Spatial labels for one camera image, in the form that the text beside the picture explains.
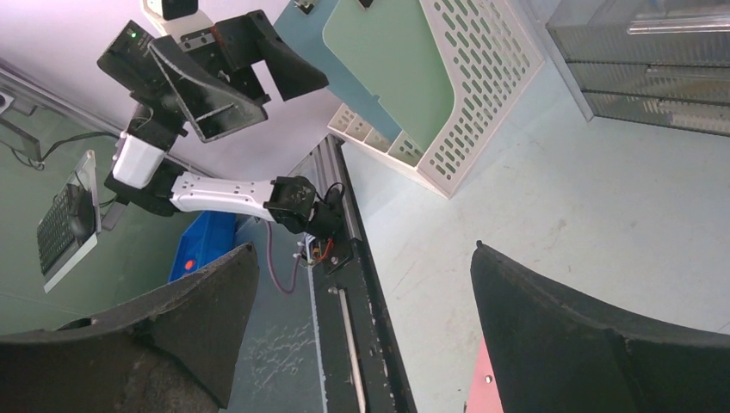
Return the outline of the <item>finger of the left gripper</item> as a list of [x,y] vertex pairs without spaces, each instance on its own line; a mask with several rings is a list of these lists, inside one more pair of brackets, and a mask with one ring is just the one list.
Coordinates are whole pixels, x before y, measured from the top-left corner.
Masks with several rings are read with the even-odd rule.
[[269,118],[261,104],[207,73],[171,36],[152,40],[148,49],[201,142],[223,139]]
[[329,85],[320,69],[284,42],[261,9],[215,23],[213,37],[226,62],[229,84],[253,101],[262,102],[265,95],[253,71],[253,65],[259,62],[266,64],[284,101]]

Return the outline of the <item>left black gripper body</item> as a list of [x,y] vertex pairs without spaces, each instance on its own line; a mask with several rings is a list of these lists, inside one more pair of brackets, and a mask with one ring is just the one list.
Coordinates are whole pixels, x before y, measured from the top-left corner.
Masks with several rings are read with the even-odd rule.
[[146,143],[174,143],[190,125],[203,143],[266,121],[266,95],[252,99],[209,73],[172,36],[156,38],[130,21],[97,66],[138,103],[126,132]]

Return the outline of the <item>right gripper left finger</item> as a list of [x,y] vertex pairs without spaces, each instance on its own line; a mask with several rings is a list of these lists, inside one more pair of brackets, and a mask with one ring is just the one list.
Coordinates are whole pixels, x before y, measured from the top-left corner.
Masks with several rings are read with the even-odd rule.
[[1,339],[4,412],[226,408],[257,294],[253,244],[56,330]]

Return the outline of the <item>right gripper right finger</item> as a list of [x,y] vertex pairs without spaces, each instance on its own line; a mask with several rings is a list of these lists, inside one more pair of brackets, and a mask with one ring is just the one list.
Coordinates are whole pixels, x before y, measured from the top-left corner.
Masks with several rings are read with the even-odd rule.
[[611,305],[485,243],[471,280],[505,411],[728,411],[728,335]]

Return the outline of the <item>blue clipboard sheet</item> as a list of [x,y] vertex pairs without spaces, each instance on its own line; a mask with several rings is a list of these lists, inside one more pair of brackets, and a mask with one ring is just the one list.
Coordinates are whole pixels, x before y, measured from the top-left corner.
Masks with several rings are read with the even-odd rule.
[[314,1],[305,12],[288,1],[274,27],[293,50],[327,76],[329,91],[372,126],[388,147],[402,128],[325,44],[325,24],[336,5],[336,1]]

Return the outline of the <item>metal clipboard clip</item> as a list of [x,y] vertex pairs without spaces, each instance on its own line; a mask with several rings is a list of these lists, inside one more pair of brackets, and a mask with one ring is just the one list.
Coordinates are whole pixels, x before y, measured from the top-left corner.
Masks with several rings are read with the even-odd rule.
[[294,7],[304,15],[309,15],[313,11],[316,3],[317,0],[294,0]]

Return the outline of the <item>pink clipboard sheet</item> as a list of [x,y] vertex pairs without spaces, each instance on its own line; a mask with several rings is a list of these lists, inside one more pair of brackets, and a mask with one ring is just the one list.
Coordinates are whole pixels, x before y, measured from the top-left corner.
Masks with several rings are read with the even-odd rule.
[[465,413],[502,413],[504,412],[498,393],[495,373],[486,347],[481,341],[473,380],[464,407]]

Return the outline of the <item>green clipboard sheet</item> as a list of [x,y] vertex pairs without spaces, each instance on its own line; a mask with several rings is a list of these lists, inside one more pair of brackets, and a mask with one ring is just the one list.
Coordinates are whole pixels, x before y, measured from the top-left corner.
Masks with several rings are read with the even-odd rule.
[[340,1],[324,43],[423,150],[436,139],[454,92],[418,1]]

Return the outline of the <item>clear plastic drawer box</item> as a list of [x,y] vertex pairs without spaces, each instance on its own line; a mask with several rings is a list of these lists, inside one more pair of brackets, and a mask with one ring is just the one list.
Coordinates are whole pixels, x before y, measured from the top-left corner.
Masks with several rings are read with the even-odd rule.
[[594,116],[728,136],[727,1],[562,1],[546,30]]

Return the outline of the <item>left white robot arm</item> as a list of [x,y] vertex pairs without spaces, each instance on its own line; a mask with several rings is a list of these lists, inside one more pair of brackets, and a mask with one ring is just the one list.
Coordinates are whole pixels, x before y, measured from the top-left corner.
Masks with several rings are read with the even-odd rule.
[[284,100],[323,89],[326,75],[287,45],[260,9],[213,22],[196,1],[144,1],[140,8],[154,32],[129,22],[97,61],[136,102],[106,188],[159,216],[236,213],[294,234],[333,237],[343,223],[341,193],[320,195],[304,176],[205,177],[168,159],[188,130],[210,143],[267,120],[269,95],[255,63],[267,65]]

